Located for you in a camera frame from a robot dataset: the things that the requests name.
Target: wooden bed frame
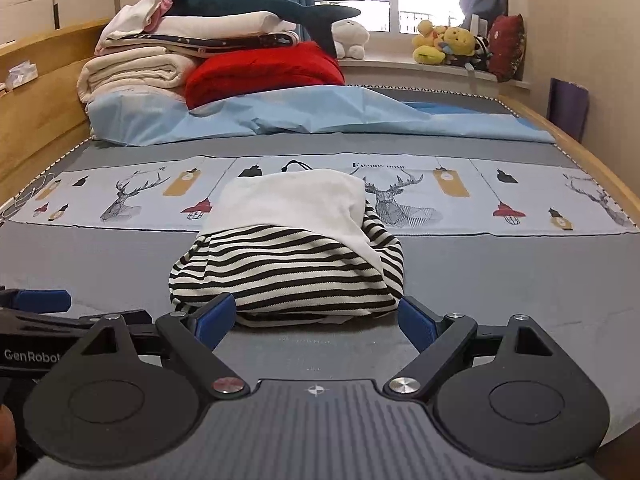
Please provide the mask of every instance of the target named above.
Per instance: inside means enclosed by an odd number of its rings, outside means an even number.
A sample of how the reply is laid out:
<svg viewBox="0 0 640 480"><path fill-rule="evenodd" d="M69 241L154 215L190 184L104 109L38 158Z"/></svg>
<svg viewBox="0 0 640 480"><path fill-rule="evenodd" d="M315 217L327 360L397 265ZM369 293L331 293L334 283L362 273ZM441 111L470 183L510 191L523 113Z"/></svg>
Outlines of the wooden bed frame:
<svg viewBox="0 0 640 480"><path fill-rule="evenodd" d="M76 81L85 62L93 56L106 23L107 20L100 20L67 27L0 49L0 81L6 79L11 67L25 60L35 63L39 74L35 81L0 95L0 205L88 139L88 119L78 100ZM640 199L596 156L520 102L506 96L500 99L517 114L548 130L558 146L640 224ZM609 474L607 478L636 477L623 473L628 461L632 467L628 471L640 470L639 454L623 452L627 447L640 449L639 427L599 452L596 466Z"/></svg>

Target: pink fabric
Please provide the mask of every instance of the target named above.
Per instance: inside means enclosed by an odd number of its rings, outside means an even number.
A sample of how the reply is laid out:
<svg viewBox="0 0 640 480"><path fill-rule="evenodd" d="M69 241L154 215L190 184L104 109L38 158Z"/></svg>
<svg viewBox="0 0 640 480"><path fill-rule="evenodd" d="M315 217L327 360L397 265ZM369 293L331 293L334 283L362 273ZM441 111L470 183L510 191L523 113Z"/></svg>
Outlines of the pink fabric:
<svg viewBox="0 0 640 480"><path fill-rule="evenodd" d="M145 32L153 32L156 30L156 28L158 28L158 23L160 23L160 18L162 18L166 12L171 9L173 4L173 0L162 0L160 7L158 7L156 12L151 16L151 22L145 27Z"/></svg>

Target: deer print table runner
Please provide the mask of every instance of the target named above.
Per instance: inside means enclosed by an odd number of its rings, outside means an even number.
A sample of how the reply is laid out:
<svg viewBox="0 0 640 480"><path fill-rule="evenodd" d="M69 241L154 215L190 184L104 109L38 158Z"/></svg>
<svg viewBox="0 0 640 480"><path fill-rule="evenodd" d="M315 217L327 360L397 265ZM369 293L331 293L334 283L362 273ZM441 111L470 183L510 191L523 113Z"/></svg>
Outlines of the deer print table runner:
<svg viewBox="0 0 640 480"><path fill-rule="evenodd" d="M69 171L34 193L12 221L198 232L230 179L331 168L361 178L397 235L597 235L638 232L581 170L416 155L212 158Z"/></svg>

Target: bed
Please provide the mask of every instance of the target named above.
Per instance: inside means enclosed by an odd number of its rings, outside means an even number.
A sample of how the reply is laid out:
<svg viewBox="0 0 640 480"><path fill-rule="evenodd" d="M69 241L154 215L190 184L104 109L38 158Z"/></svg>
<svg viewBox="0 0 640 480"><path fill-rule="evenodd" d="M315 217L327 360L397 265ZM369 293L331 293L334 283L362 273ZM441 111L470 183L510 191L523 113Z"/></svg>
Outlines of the bed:
<svg viewBox="0 0 640 480"><path fill-rule="evenodd" d="M628 215L629 230L565 237L401 235L405 294L440 314L464 312L483 324L502 324L516 312L529 314L607 397L608 440L640 421L640 378L632 372L640 354L636 334L640 236L632 224L640 222L640 200L580 144L506 97L492 100L406 88L374 90L402 102L514 114L550 132L556 144L340 133L280 133L144 147L95 142L89 139L76 79L104 25L66 28L0 51L0 80L8 68L25 59L36 63L40 74L38 80L0 96L0 203L7 201L11 207L17 197L17 204L24 204L31 190L43 189L63 171L203 155L279 161L310 155L410 154L544 165L560 173L581 168ZM194 239L194 233L185 230L62 227L11 220L0 225L0 283L66 288L74 299L70 316L144 308L155 318L172 310L169 270ZM216 354L253 384L263 377L375 378L381 383L416 352L395 319L387 316L338 326L239 328L225 338Z"/></svg>

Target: mattress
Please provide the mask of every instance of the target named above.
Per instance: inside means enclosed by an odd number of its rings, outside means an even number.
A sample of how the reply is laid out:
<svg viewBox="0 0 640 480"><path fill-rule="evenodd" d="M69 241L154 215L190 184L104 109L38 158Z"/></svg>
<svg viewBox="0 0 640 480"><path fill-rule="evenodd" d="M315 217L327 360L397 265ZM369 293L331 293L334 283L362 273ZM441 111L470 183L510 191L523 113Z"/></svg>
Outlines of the mattress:
<svg viewBox="0 0 640 480"><path fill-rule="evenodd" d="M403 101L430 101L488 113L499 102L437 92L379 91ZM575 168L551 144L384 134L275 134L195 140L142 148L86 142L50 173L215 157L332 153L412 154ZM194 233L34 225L0 228L0 283L66 288L69 316L144 308L172 310L168 275ZM505 324L526 313L545 328L603 391L611 439L640 421L640 308L637 234L573 237L494 235L400 237L405 294L437 313L463 312L479 324ZM416 351L393 316L340 326L237 328L215 353L249 384L261 378L384 383Z"/></svg>

